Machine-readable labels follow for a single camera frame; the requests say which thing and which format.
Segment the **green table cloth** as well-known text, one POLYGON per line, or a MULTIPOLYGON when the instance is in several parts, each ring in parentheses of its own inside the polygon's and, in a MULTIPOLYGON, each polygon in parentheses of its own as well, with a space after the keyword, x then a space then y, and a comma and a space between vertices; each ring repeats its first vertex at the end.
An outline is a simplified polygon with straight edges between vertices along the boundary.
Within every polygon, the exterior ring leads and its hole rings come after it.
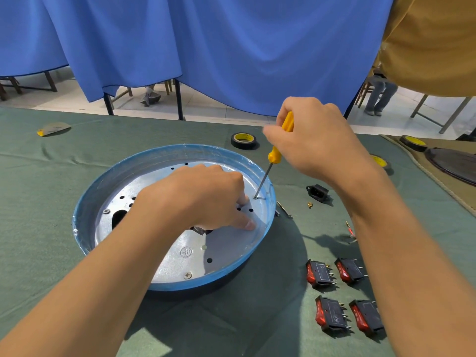
MULTIPOLYGON (((130 155, 171 144, 233 148, 233 132, 258 138, 242 154, 266 167, 270 145, 256 126, 140 119, 0 107, 0 338, 84 257, 72 234, 72 214, 87 187, 130 155), (39 137, 46 124, 71 130, 39 137)), ((348 220, 331 190, 333 206, 315 203, 311 178, 282 162, 270 174, 277 199, 293 216, 275 218, 270 232, 229 282, 193 298, 146 297, 118 357, 394 357, 385 334, 340 336, 321 331, 315 298, 348 306, 372 299, 368 279, 351 287, 337 280, 324 292, 305 278, 309 258, 334 264, 362 261, 357 243, 344 241, 348 220)))

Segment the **person's left hand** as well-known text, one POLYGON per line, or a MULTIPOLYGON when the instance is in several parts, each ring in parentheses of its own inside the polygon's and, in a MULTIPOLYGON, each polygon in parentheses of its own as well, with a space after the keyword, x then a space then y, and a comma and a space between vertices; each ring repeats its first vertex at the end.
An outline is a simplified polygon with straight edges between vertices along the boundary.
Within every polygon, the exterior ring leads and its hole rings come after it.
POLYGON ((248 202, 241 173, 224 171, 219 165, 199 164, 178 168, 142 189, 131 211, 156 228, 163 223, 179 231, 191 227, 208 230, 213 212, 238 210, 248 202))

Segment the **blue round pan housing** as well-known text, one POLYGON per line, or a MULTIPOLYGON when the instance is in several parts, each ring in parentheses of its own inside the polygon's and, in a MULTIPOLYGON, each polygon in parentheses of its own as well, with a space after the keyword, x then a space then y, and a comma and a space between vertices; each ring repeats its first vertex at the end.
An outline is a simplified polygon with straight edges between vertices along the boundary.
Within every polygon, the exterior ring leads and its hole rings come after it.
POLYGON ((75 240, 85 255, 103 241, 133 206, 144 187, 183 166, 219 165, 240 172, 250 202, 240 210, 257 226, 213 231, 192 228, 174 242, 155 273, 149 290, 179 292, 217 282, 238 271, 269 231, 276 194, 264 170, 247 157, 216 146, 178 144, 142 151, 115 164, 86 190, 72 217, 75 240))

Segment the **blue curtain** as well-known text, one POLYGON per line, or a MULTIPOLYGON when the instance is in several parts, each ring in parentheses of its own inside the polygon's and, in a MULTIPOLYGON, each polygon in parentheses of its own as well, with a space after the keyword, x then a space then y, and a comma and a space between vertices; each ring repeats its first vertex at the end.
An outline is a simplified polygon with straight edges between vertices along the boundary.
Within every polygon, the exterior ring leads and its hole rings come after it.
POLYGON ((345 112, 394 0, 0 0, 0 77, 70 66, 89 102, 175 78, 275 116, 288 96, 345 112))

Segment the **black red rocker switch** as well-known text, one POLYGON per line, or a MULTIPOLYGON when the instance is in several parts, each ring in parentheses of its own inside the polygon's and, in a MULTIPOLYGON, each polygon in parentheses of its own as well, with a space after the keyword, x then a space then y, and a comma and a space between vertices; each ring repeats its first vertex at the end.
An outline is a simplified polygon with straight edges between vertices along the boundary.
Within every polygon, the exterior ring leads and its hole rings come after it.
POLYGON ((329 265, 311 259, 306 263, 306 280, 313 289, 336 285, 329 265))
POLYGON ((356 319, 358 329, 366 336, 375 336, 385 330, 376 301, 354 299, 348 306, 356 319))
POLYGON ((353 285, 368 277, 357 259, 337 258, 334 262, 342 282, 353 285))
POLYGON ((315 299, 315 304, 315 321, 322 331, 340 332, 350 330, 344 310, 337 300, 318 296, 315 299))

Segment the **silver round metal plate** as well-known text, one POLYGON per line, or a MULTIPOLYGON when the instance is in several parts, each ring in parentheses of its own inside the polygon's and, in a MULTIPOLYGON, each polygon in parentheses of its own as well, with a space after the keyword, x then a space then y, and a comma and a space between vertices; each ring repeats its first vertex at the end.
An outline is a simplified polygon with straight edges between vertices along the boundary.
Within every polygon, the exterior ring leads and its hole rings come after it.
MULTIPOLYGON (((251 217, 257 227, 253 231, 233 227, 213 231, 192 228, 182 233, 158 267, 150 290, 168 292, 191 289, 218 280, 240 267, 269 230, 274 216, 272 208, 276 201, 269 180, 262 187, 259 198, 253 199, 261 181, 262 169, 258 168, 259 174, 256 175, 248 166, 235 167, 227 162, 220 165, 225 171, 238 171, 243 175, 245 194, 250 202, 240 207, 240 210, 251 217), (188 271, 193 273, 193 277, 185 280, 184 275, 188 271)), ((125 180, 119 186, 106 188, 104 197, 94 191, 92 200, 98 204, 97 216, 85 217, 83 220, 89 224, 90 229, 82 237, 83 242, 86 241, 86 235, 90 239, 88 251, 104 240, 122 220, 131 209, 137 192, 167 177, 178 167, 177 164, 132 177, 131 181, 125 180), (102 211, 107 208, 110 213, 104 215, 102 211)))

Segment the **olive green mat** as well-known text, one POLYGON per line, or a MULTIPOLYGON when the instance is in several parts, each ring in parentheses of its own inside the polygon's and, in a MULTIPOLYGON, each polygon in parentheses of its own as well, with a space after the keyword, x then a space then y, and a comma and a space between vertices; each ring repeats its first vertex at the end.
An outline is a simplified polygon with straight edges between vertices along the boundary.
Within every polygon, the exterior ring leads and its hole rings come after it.
MULTIPOLYGON (((440 188, 442 188, 450 197, 458 202, 464 209, 466 209, 471 215, 476 217, 476 186, 468 185, 467 183, 457 180, 456 178, 443 173, 429 162, 424 152, 417 152, 412 150, 399 142, 398 136, 380 134, 386 141, 399 147, 401 151, 404 151, 410 160, 430 179, 432 179, 440 188)), ((454 149, 459 151, 465 151, 471 154, 476 154, 476 142, 469 141, 456 141, 446 139, 431 139, 421 138, 427 143, 428 149, 441 148, 441 149, 454 149)))

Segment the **black tape roll yellow core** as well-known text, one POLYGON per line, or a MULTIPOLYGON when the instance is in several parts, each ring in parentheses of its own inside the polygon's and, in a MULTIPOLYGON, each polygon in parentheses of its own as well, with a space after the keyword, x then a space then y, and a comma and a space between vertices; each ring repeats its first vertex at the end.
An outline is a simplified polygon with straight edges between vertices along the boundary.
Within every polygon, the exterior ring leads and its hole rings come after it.
POLYGON ((425 143, 422 139, 418 139, 409 135, 401 136, 399 138, 399 142, 406 147, 421 153, 428 149, 427 143, 425 143))
POLYGON ((256 150, 259 148, 257 138, 249 133, 238 132, 231 136, 230 143, 240 150, 256 150))
POLYGON ((382 167, 384 169, 384 171, 389 176, 391 176, 394 173, 392 165, 391 165, 390 162, 386 161, 384 158, 382 158, 378 155, 375 155, 375 154, 370 154, 370 156, 380 167, 382 167))

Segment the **yellow handled screwdriver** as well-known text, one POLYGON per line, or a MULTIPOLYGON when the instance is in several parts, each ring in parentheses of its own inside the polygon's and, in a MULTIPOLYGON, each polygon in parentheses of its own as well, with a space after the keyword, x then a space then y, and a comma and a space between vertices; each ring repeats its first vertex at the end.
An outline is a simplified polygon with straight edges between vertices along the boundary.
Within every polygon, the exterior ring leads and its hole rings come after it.
MULTIPOLYGON (((292 111, 288 112, 281 128, 282 128, 283 131, 288 132, 288 133, 293 131, 293 129, 294 129, 294 114, 293 114, 292 111)), ((281 152, 278 150, 277 147, 273 146, 271 152, 268 154, 269 167, 267 168, 267 170, 265 172, 265 175, 262 178, 262 180, 259 184, 259 187, 256 190, 254 195, 259 195, 266 179, 268 178, 268 174, 271 171, 271 168, 273 167, 273 165, 279 164, 281 162, 281 159, 282 159, 281 152)))

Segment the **grey yellow sandpaper piece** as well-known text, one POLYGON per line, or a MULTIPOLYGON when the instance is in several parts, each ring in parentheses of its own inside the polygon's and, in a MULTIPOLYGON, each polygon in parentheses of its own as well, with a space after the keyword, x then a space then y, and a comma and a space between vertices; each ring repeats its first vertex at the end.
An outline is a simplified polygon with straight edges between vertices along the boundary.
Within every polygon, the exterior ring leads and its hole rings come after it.
POLYGON ((50 137, 58 133, 64 133, 71 130, 71 125, 64 122, 49 123, 37 130, 39 137, 50 137))

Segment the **mustard yellow cloth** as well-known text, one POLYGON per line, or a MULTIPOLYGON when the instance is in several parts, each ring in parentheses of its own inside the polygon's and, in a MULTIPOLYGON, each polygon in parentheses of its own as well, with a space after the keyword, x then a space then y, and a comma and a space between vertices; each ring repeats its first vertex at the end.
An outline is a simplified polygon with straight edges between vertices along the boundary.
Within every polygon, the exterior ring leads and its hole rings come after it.
POLYGON ((422 94, 476 96, 476 0, 394 0, 377 68, 422 94))

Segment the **black power inlet socket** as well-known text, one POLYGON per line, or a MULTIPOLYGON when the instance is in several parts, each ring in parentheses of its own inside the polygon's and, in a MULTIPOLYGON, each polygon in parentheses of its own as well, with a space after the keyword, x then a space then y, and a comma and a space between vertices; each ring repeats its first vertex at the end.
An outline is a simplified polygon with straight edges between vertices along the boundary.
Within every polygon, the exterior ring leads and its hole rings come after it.
POLYGON ((333 206, 333 199, 330 197, 329 190, 327 188, 315 184, 306 186, 306 191, 308 195, 314 200, 322 204, 333 206))

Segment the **person's right hand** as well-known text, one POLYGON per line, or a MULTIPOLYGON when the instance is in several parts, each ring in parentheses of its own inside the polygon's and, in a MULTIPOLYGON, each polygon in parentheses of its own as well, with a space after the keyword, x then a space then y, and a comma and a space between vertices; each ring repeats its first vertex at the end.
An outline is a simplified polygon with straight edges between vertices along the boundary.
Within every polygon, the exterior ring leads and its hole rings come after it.
POLYGON ((338 107, 314 97, 297 98, 289 164, 334 189, 347 190, 376 180, 383 170, 360 143, 338 107))

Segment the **dark round pan lid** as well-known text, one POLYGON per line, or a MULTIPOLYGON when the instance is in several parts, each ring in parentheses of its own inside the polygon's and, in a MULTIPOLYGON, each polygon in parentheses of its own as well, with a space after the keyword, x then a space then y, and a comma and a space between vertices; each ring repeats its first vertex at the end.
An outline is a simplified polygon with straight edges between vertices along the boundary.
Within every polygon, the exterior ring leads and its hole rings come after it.
POLYGON ((476 186, 476 154, 454 149, 431 148, 424 152, 433 166, 457 180, 476 186))

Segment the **person's left forearm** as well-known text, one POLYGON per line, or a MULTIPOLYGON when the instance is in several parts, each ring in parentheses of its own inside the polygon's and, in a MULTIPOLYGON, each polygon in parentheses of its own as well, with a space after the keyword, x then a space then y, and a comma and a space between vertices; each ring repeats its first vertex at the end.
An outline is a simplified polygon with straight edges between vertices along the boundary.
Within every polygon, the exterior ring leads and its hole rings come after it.
POLYGON ((114 357, 183 231, 129 210, 106 239, 0 341, 0 357, 114 357))

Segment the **person's right forearm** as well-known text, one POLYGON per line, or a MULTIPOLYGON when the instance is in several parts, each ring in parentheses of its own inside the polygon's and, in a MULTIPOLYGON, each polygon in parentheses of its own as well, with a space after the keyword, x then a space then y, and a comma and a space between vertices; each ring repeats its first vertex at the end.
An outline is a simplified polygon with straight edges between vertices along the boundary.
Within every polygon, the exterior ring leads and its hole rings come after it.
POLYGON ((355 228, 397 357, 476 357, 476 289, 370 160, 329 181, 355 228))

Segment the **grey metal table frame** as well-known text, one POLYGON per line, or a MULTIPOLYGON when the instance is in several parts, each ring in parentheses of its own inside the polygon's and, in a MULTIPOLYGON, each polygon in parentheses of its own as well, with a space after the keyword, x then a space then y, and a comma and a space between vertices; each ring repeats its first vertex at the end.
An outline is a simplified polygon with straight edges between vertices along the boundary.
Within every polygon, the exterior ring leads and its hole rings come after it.
POLYGON ((450 126, 455 122, 456 118, 465 110, 467 106, 472 106, 472 102, 476 102, 476 96, 467 96, 467 97, 439 97, 433 95, 424 94, 417 106, 410 115, 410 119, 415 117, 424 119, 430 122, 433 125, 436 125, 440 128, 439 134, 444 134, 449 130, 450 126), (452 112, 448 112, 446 109, 438 109, 438 106, 444 107, 446 104, 450 106, 456 105, 457 107, 452 112), (429 110, 435 115, 441 115, 439 119, 432 119, 429 116, 424 115, 420 109, 429 110))

